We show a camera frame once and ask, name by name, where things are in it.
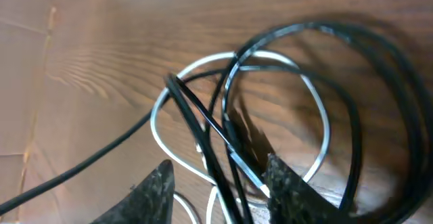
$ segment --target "tangled cable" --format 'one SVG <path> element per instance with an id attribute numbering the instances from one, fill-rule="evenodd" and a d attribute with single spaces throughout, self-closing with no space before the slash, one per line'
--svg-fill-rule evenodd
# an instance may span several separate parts
<path id="1" fill-rule="evenodd" d="M 233 79 L 236 77 L 238 72 L 258 71 L 285 71 L 301 75 L 317 103 L 323 121 L 324 136 L 321 151 L 318 157 L 316 158 L 313 166 L 303 177 L 305 181 L 308 181 L 321 166 L 323 158 L 326 155 L 331 136 L 325 107 L 323 106 L 319 95 L 317 94 L 313 84 L 309 79 L 318 81 L 334 89 L 339 95 L 340 99 L 344 102 L 348 110 L 350 128 L 352 131 L 352 160 L 346 189 L 343 193 L 339 209 L 342 212 L 349 212 L 354 202 L 354 196 L 362 165 L 361 121 L 355 101 L 341 86 L 339 86 L 339 84 L 333 82 L 332 80 L 315 72 L 298 68 L 293 62 L 291 62 L 290 58 L 287 58 L 284 55 L 270 51 L 259 50 L 275 39 L 284 37 L 286 35 L 293 35 L 305 29 L 317 30 L 319 32 L 324 32 L 331 36 L 342 39 L 349 46 L 367 58 L 376 72 L 384 79 L 384 82 L 392 92 L 392 95 L 395 98 L 397 106 L 401 112 L 401 116 L 407 131 L 407 140 L 409 142 L 409 174 L 404 185 L 403 192 L 401 193 L 401 201 L 395 204 L 393 208 L 389 208 L 386 212 L 372 217 L 373 220 L 370 219 L 369 223 L 402 223 L 404 220 L 409 218 L 430 195 L 433 179 L 432 101 L 428 90 L 422 83 L 419 75 L 415 72 L 409 60 L 395 45 L 387 41 L 384 37 L 377 35 L 361 26 L 353 24 L 341 24 L 336 22 L 307 22 L 273 28 L 267 32 L 253 37 L 235 53 L 228 52 L 211 55 L 191 64 L 177 76 L 169 75 L 166 79 L 166 88 L 157 99 L 155 106 L 152 109 L 152 113 L 145 115 L 124 135 L 121 135 L 111 144 L 96 152 L 94 155 L 73 169 L 70 169 L 60 176 L 57 176 L 54 179 L 41 184 L 40 186 L 30 189 L 27 192 L 24 192 L 23 194 L 0 205 L 0 215 L 75 176 L 93 164 L 103 155 L 107 154 L 110 150 L 120 145 L 125 139 L 130 137 L 136 130 L 138 130 L 150 119 L 152 133 L 158 145 L 173 160 L 193 173 L 199 175 L 201 178 L 207 180 L 214 186 L 212 188 L 210 199 L 213 199 L 216 195 L 218 195 L 221 206 L 223 207 L 223 213 L 225 215 L 226 221 L 228 223 L 252 223 L 253 220 L 248 206 L 251 206 L 254 203 L 247 201 L 244 190 L 242 189 L 242 185 L 240 183 L 237 169 L 241 169 L 250 178 L 251 182 L 253 182 L 258 189 L 262 190 L 266 196 L 271 197 L 273 193 L 269 192 L 267 186 L 263 183 L 262 179 L 260 179 L 254 159 L 251 159 L 251 157 L 245 155 L 241 151 L 242 142 L 237 137 L 233 123 L 230 121 L 227 112 L 230 106 L 228 98 L 233 85 Z M 282 64 L 247 65 L 246 60 L 252 56 L 278 60 Z M 183 79 L 186 74 L 189 74 L 194 68 L 201 66 L 202 64 L 227 58 L 231 59 L 231 61 L 226 68 L 210 70 Z M 386 65 L 387 58 L 392 58 L 392 60 L 396 63 L 400 73 L 398 73 L 392 67 Z M 186 83 L 214 74 L 220 74 L 221 77 L 216 84 L 214 93 L 212 94 L 210 105 L 206 108 L 187 87 Z M 221 105 L 222 117 L 221 125 L 219 125 L 212 117 L 212 114 L 214 112 L 214 107 L 216 106 L 218 94 L 222 88 L 224 88 Z M 408 89 L 410 89 L 411 93 L 415 95 L 415 99 L 409 95 Z M 205 168 L 208 171 L 208 174 L 203 173 L 196 167 L 181 159 L 176 154 L 172 153 L 159 137 L 156 128 L 157 112 L 170 98 L 175 101 L 183 117 L 185 118 L 185 122 L 191 129 L 191 132 L 198 145 L 198 151 L 203 155 Z M 197 120 L 194 113 L 192 112 L 187 99 L 205 118 L 205 121 L 203 122 L 204 128 L 201 126 L 201 123 Z M 421 112 L 420 114 L 422 120 L 417 113 L 417 107 Z M 239 201 L 241 202 L 243 215 L 241 215 L 241 211 L 237 207 L 237 200 L 235 199 L 229 183 L 224 176 L 217 156 L 212 150 L 212 146 L 210 144 L 211 127 L 223 138 L 225 142 L 229 165 L 231 167 L 237 195 L 239 196 Z M 422 132 L 423 128 L 426 128 L 426 137 Z M 207 213 L 209 213 L 209 210 L 212 210 L 211 205 L 208 205 Z M 191 219 L 193 219 L 193 214 L 191 212 L 188 213 Z M 353 218 L 363 221 L 367 217 L 360 216 Z"/>

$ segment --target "black cord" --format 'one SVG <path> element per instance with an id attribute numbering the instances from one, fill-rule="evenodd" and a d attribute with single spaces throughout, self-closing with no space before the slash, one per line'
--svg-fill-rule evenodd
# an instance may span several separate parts
<path id="1" fill-rule="evenodd" d="M 303 24 L 291 24 L 287 26 L 280 26 L 273 28 L 267 32 L 259 34 L 250 39 L 243 45 L 236 56 L 229 62 L 229 65 L 220 70 L 211 70 L 201 74 L 193 75 L 184 81 L 180 81 L 174 76 L 170 76 L 166 82 L 169 88 L 170 95 L 174 97 L 176 104 L 185 117 L 185 121 L 194 134 L 195 139 L 200 144 L 203 150 L 206 164 L 211 177 L 216 181 L 218 188 L 221 191 L 227 207 L 230 211 L 231 218 L 236 223 L 251 223 L 252 218 L 250 211 L 246 204 L 244 191 L 240 186 L 239 176 L 237 176 L 237 169 L 234 161 L 229 157 L 230 167 L 235 179 L 238 195 L 242 201 L 242 208 L 244 210 L 244 219 L 242 219 L 239 210 L 235 204 L 235 200 L 229 184 L 224 177 L 224 174 L 219 166 L 218 160 L 214 155 L 212 147 L 210 146 L 210 128 L 215 131 L 224 139 L 227 147 L 227 154 L 236 152 L 237 145 L 241 144 L 233 135 L 234 128 L 231 124 L 227 111 L 229 109 L 229 94 L 233 80 L 238 72 L 254 72 L 254 71 L 286 71 L 295 74 L 302 74 L 310 79 L 315 79 L 325 85 L 330 86 L 340 96 L 342 101 L 347 107 L 350 117 L 350 127 L 352 130 L 352 160 L 350 166 L 350 174 L 348 176 L 347 186 L 344 191 L 340 210 L 348 212 L 354 202 L 357 184 L 362 165 L 362 147 L 361 147 L 361 122 L 356 104 L 352 97 L 337 83 L 316 74 L 314 72 L 305 71 L 291 66 L 268 66 L 266 64 L 245 66 L 244 62 L 258 49 L 269 44 L 271 41 L 286 35 L 296 34 L 305 29 L 313 29 L 319 32 L 324 32 L 329 35 L 338 37 L 345 41 L 348 45 L 356 49 L 359 53 L 364 55 L 371 65 L 375 68 L 376 72 L 384 79 L 384 82 L 391 90 L 393 97 L 397 102 L 398 109 L 401 112 L 402 119 L 405 123 L 407 137 L 409 142 L 409 176 L 403 189 L 402 199 L 384 214 L 377 217 L 370 222 L 373 223 L 402 223 L 409 218 L 430 195 L 432 182 L 433 182 L 433 107 L 430 94 L 424 84 L 422 83 L 419 75 L 415 72 L 410 61 L 403 55 L 403 53 L 392 43 L 387 41 L 384 37 L 377 35 L 361 26 L 353 24 L 340 24 L 336 22 L 307 22 Z M 397 71 L 392 69 L 386 64 L 387 57 L 391 57 L 396 62 L 398 71 L 403 75 L 401 76 Z M 185 85 L 186 83 L 199 79 L 205 76 L 214 74 L 221 74 L 221 77 L 216 84 L 214 93 L 212 94 L 208 109 L 206 109 L 199 99 L 192 93 L 191 90 Z M 408 82 L 412 94 L 415 95 L 415 101 L 408 94 L 407 87 L 403 81 Z M 214 107 L 216 105 L 217 97 L 224 86 L 224 93 L 222 98 L 222 126 L 219 125 L 212 117 Z M 205 130 L 202 131 L 197 119 L 195 118 L 191 108 L 188 106 L 185 95 L 193 104 L 198 108 L 205 120 Z M 421 112 L 420 119 L 417 114 L 416 106 L 419 107 Z M 121 135 L 118 139 L 107 145 L 105 148 L 96 152 L 94 155 L 77 165 L 76 167 L 66 171 L 65 173 L 41 184 L 23 194 L 7 201 L 0 205 L 0 215 L 7 211 L 23 204 L 24 202 L 50 190 L 51 188 L 67 181 L 71 177 L 80 173 L 88 166 L 93 164 L 96 160 L 113 150 L 120 145 L 124 140 L 129 138 L 135 131 L 144 125 L 150 119 L 150 112 L 146 114 L 136 125 L 129 129 L 125 134 Z M 425 146 L 425 137 L 421 128 L 425 127 L 427 132 L 428 147 Z M 358 220 L 363 220 L 363 216 L 354 217 Z"/>

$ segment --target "black cable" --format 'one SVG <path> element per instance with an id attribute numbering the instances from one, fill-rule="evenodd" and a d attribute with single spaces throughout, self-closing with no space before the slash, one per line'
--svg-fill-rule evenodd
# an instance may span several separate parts
<path id="1" fill-rule="evenodd" d="M 210 127 L 214 128 L 218 134 L 224 139 L 227 147 L 227 154 L 237 150 L 239 142 L 231 132 L 234 131 L 233 125 L 231 124 L 227 111 L 229 105 L 229 94 L 233 80 L 238 72 L 253 72 L 253 71 L 287 71 L 296 74 L 303 74 L 310 79 L 315 79 L 334 89 L 342 101 L 345 103 L 349 117 L 350 127 L 352 130 L 352 160 L 350 166 L 350 174 L 348 176 L 347 186 L 344 191 L 342 201 L 340 204 L 340 210 L 348 212 L 353 204 L 354 196 L 359 181 L 359 175 L 361 172 L 362 165 L 362 147 L 361 147 L 361 123 L 359 113 L 356 108 L 356 104 L 351 96 L 341 88 L 337 83 L 319 75 L 314 72 L 309 72 L 291 66 L 268 66 L 268 65 L 255 65 L 245 66 L 244 62 L 258 49 L 269 44 L 271 41 L 278 39 L 286 35 L 296 34 L 305 29 L 318 30 L 329 35 L 338 37 L 346 42 L 348 45 L 356 49 L 360 54 L 364 55 L 371 65 L 375 68 L 376 72 L 384 79 L 384 82 L 391 90 L 393 97 L 396 100 L 399 111 L 401 112 L 402 119 L 405 124 L 407 131 L 407 137 L 409 142 L 409 175 L 407 182 L 403 188 L 401 201 L 392 209 L 386 211 L 375 220 L 374 223 L 402 223 L 408 217 L 410 217 L 423 203 L 423 201 L 430 195 L 432 182 L 433 182 L 433 107 L 430 94 L 424 84 L 422 83 L 419 75 L 415 72 L 410 61 L 403 55 L 403 53 L 392 43 L 387 41 L 384 37 L 377 35 L 361 26 L 353 24 L 340 24 L 335 22 L 307 22 L 303 24 L 291 24 L 287 26 L 280 26 L 273 28 L 267 32 L 259 34 L 250 39 L 245 45 L 243 45 L 236 56 L 229 62 L 229 65 L 220 70 L 212 70 L 202 74 L 197 74 L 180 81 L 177 78 L 171 76 L 167 80 L 167 86 L 170 94 L 175 97 L 179 109 L 185 117 L 185 121 L 190 127 L 194 137 L 202 147 L 202 150 L 206 158 L 206 164 L 210 175 L 215 179 L 218 187 L 220 188 L 221 194 L 229 207 L 231 212 L 231 218 L 240 222 L 240 212 L 234 202 L 233 194 L 229 189 L 227 180 L 224 178 L 222 170 L 219 166 L 218 160 L 212 151 L 210 146 Z M 396 62 L 398 71 L 403 75 L 394 71 L 393 68 L 386 64 L 386 59 L 391 57 Z M 203 76 L 210 76 L 213 74 L 220 74 L 221 77 L 216 84 L 214 93 L 212 94 L 208 109 L 206 109 L 198 98 L 190 91 L 185 83 L 194 79 L 201 78 Z M 222 126 L 218 125 L 216 120 L 212 117 L 214 107 L 216 105 L 217 97 L 223 88 L 224 92 L 222 98 Z M 412 94 L 415 96 L 415 101 L 409 96 L 408 89 L 410 88 Z M 197 119 L 193 115 L 191 108 L 187 105 L 183 98 L 182 92 L 193 102 L 193 104 L 199 109 L 200 113 L 204 116 L 205 130 L 201 130 Z M 416 106 L 419 106 L 421 117 L 424 120 L 421 121 Z M 150 118 L 150 113 L 144 116 L 136 125 L 128 130 L 124 135 L 101 149 L 84 162 L 80 163 L 73 169 L 66 171 L 60 176 L 43 183 L 42 185 L 31 189 L 14 199 L 0 205 L 0 215 L 5 212 L 17 207 L 25 201 L 46 192 L 47 190 L 65 182 L 69 178 L 75 176 L 96 160 L 113 150 L 115 147 L 120 145 L 125 139 L 130 137 L 136 130 L 138 130 L 147 120 Z M 424 135 L 421 128 L 425 127 L 427 132 L 428 147 L 424 143 Z M 249 210 L 246 212 L 246 199 L 243 193 L 242 187 L 238 187 L 237 180 L 239 180 L 235 174 L 237 174 L 236 166 L 230 164 L 235 178 L 235 184 L 237 186 L 238 194 L 242 200 L 242 206 L 244 208 L 244 215 L 246 218 L 245 222 L 251 221 Z M 354 217 L 359 221 L 363 220 L 365 216 Z"/>

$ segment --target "wood grain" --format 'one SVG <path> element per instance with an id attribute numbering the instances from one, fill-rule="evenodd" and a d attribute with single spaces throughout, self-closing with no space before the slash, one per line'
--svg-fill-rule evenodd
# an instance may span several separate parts
<path id="1" fill-rule="evenodd" d="M 431 88 L 431 2 L 55 0 L 57 12 L 28 174 L 47 180 L 74 166 L 144 115 L 164 87 L 166 74 L 205 55 L 237 49 L 251 36 L 278 24 L 325 18 L 366 25 L 401 46 Z M 350 91 L 365 130 L 357 212 L 377 210 L 392 201 L 407 170 L 407 141 L 396 104 L 381 78 L 342 42 L 315 32 L 284 38 L 268 48 L 288 54 Z M 214 81 L 204 79 L 190 87 L 207 103 Z M 350 128 L 336 94 L 318 86 L 332 119 L 333 135 L 329 157 L 311 184 L 337 204 L 348 175 Z M 237 96 L 274 150 L 298 173 L 305 172 L 318 152 L 322 131 L 317 107 L 302 81 L 285 73 L 245 74 Z M 160 113 L 158 127 L 173 151 L 202 165 L 173 103 Z M 217 135 L 212 135 L 212 140 L 227 169 L 221 140 Z M 45 217 L 56 216 L 63 223 L 92 221 L 165 158 L 146 125 L 94 166 L 35 200 L 39 204 L 25 204 L 21 219 L 43 223 Z M 178 164 L 175 176 L 177 191 L 189 198 L 204 218 L 209 184 Z M 29 181 L 26 188 L 36 184 Z M 49 208 L 43 215 L 34 211 L 45 202 Z M 427 203 L 407 222 L 429 223 L 431 207 L 431 202 Z M 213 217 L 215 223 L 223 222 L 218 207 Z M 173 223 L 188 222 L 181 207 L 175 205 Z"/>

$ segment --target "floor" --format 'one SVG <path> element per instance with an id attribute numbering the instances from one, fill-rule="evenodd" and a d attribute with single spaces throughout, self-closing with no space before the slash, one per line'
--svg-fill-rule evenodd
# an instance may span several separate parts
<path id="1" fill-rule="evenodd" d="M 433 89 L 433 0 L 0 0 L 0 202 L 78 164 L 153 105 L 164 76 L 212 53 L 237 49 L 269 27 L 325 18 L 367 25 L 413 59 Z M 365 129 L 357 211 L 392 200 L 406 173 L 407 142 L 395 102 L 369 64 L 341 42 L 306 32 L 269 49 L 332 77 L 356 99 Z M 214 79 L 193 83 L 209 100 Z M 348 117 L 321 90 L 332 120 L 329 157 L 311 185 L 337 204 L 350 162 Z M 249 74 L 237 95 L 273 149 L 297 172 L 314 161 L 321 121 L 296 76 Z M 180 113 L 160 114 L 163 138 L 201 166 Z M 222 141 L 213 144 L 227 168 Z M 1 217 L 10 223 L 88 223 L 123 199 L 167 155 L 148 125 L 93 166 Z M 205 217 L 210 186 L 175 164 L 176 190 Z M 407 223 L 430 223 L 433 201 Z M 214 223 L 223 216 L 216 203 Z M 190 223 L 175 203 L 173 223 Z"/>

